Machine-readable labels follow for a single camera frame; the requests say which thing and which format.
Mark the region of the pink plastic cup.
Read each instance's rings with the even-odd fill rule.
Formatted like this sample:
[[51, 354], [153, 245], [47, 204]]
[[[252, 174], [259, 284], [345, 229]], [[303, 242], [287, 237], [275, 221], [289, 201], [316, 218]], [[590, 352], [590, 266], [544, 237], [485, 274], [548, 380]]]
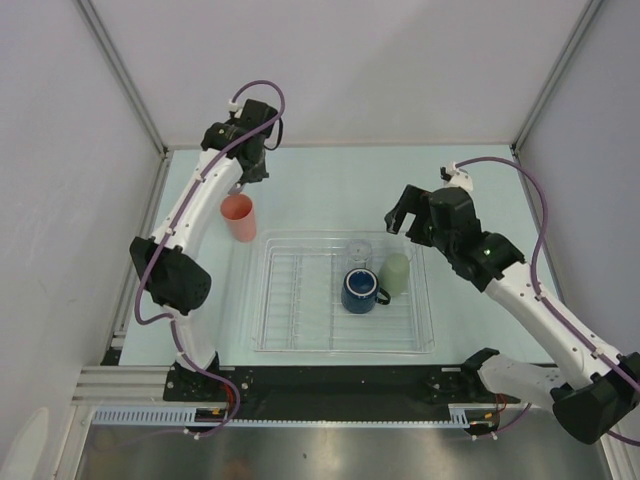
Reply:
[[247, 243], [255, 238], [257, 227], [250, 197], [244, 194], [229, 195], [221, 203], [220, 213], [235, 240]]

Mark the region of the clear glass tumbler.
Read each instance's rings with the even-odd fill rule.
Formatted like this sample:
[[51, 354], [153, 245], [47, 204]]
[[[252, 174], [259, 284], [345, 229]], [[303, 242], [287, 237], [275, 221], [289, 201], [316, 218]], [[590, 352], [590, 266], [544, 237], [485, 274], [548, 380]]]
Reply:
[[362, 239], [351, 240], [344, 250], [344, 271], [366, 269], [372, 257], [372, 246]]

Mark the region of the pale green plastic cup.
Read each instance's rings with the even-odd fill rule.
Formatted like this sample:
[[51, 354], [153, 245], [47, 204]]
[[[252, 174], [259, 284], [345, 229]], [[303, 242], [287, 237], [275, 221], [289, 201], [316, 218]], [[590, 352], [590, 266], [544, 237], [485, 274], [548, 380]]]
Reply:
[[402, 253], [390, 254], [386, 257], [378, 272], [380, 286], [390, 297], [396, 297], [406, 291], [409, 274], [409, 258]]

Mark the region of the blue ceramic mug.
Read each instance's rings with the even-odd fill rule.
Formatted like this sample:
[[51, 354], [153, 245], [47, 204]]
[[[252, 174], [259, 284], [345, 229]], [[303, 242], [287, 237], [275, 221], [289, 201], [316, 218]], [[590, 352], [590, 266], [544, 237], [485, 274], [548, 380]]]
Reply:
[[376, 305], [389, 305], [391, 297], [379, 283], [376, 274], [367, 268], [350, 270], [341, 288], [342, 306], [352, 314], [366, 314]]

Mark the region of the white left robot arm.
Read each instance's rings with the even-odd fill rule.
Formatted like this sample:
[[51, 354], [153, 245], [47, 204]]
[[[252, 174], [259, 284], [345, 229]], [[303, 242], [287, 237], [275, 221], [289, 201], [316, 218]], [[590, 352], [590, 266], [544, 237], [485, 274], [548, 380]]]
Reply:
[[266, 140], [281, 122], [276, 108], [253, 99], [229, 104], [229, 118], [204, 133], [198, 163], [170, 213], [152, 234], [129, 247], [140, 280], [134, 315], [141, 325], [170, 322], [177, 361], [189, 369], [186, 387], [197, 398], [214, 397], [221, 376], [209, 368], [216, 349], [194, 318], [207, 299], [211, 275], [197, 262], [208, 225], [230, 192], [268, 177]]

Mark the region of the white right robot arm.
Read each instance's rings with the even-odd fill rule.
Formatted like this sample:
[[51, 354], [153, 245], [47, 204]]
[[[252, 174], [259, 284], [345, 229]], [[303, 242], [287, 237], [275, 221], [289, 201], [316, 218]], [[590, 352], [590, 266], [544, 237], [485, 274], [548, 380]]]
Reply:
[[482, 229], [470, 194], [460, 187], [433, 192], [404, 188], [385, 215], [387, 232], [399, 232], [437, 249], [462, 279], [508, 311], [551, 357], [554, 369], [515, 361], [485, 348], [469, 357], [463, 393], [484, 401], [506, 394], [553, 413], [562, 428], [587, 445], [639, 404], [639, 355], [627, 355], [587, 328], [532, 273], [522, 252], [505, 236]]

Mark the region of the clear plastic dish rack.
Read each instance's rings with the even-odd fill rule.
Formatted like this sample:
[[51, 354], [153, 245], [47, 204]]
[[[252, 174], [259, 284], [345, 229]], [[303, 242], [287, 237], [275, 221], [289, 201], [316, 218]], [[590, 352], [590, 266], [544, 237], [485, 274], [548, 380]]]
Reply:
[[[368, 269], [386, 257], [409, 258], [406, 291], [366, 314], [341, 303], [344, 250], [351, 240], [372, 246]], [[258, 292], [254, 349], [269, 353], [396, 354], [431, 352], [431, 322], [424, 256], [400, 236], [358, 230], [268, 230], [255, 266]]]

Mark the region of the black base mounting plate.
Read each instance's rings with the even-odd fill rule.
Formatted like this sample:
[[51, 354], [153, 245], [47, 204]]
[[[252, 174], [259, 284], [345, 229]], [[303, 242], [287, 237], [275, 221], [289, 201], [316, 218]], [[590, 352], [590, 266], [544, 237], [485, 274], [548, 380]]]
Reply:
[[239, 420], [443, 420], [450, 404], [516, 404], [459, 366], [235, 366], [213, 372], [239, 390]]

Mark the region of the aluminium frame post left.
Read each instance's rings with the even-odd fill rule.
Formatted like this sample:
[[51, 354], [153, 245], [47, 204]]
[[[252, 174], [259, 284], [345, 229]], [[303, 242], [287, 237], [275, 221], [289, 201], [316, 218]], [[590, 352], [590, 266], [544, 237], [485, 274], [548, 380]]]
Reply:
[[151, 117], [151, 114], [137, 88], [129, 69], [110, 35], [101, 15], [90, 0], [74, 0], [73, 4], [81, 19], [84, 21], [90, 35], [94, 39], [98, 50], [113, 74], [125, 100], [129, 104], [134, 117], [141, 126], [146, 138], [150, 141], [155, 152], [165, 158], [168, 148], [159, 133], [159, 130]]

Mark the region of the aluminium frame post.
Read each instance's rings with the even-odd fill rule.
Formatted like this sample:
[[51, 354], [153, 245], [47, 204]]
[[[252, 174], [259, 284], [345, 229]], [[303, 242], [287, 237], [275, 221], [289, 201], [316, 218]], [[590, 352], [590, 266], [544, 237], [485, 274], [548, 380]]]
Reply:
[[168, 148], [159, 133], [159, 130], [151, 117], [151, 114], [137, 88], [129, 69], [110, 35], [101, 15], [90, 0], [74, 0], [73, 4], [81, 19], [84, 21], [90, 35], [94, 39], [98, 50], [113, 74], [125, 100], [129, 104], [134, 117], [141, 126], [146, 138], [150, 141], [155, 152], [165, 158]]
[[519, 127], [514, 140], [511, 142], [510, 150], [515, 158], [520, 156], [521, 150], [532, 130], [545, 112], [563, 77], [568, 72], [573, 58], [577, 55], [591, 26], [605, 5], [606, 1], [604, 0], [589, 0], [580, 12], [575, 25], [572, 27], [567, 40], [564, 42], [559, 55], [546, 76], [539, 93], [522, 125]]

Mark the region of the aluminium frame post right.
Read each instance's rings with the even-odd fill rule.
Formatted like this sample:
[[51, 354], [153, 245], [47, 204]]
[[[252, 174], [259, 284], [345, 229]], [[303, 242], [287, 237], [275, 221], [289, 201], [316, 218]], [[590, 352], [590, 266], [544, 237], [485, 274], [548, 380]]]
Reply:
[[520, 156], [521, 150], [532, 130], [545, 112], [563, 77], [568, 72], [573, 58], [577, 55], [591, 26], [605, 5], [606, 1], [604, 0], [589, 0], [580, 12], [575, 25], [572, 27], [567, 40], [564, 42], [559, 55], [546, 76], [539, 93], [522, 125], [519, 127], [514, 140], [511, 142], [510, 150], [515, 158]]

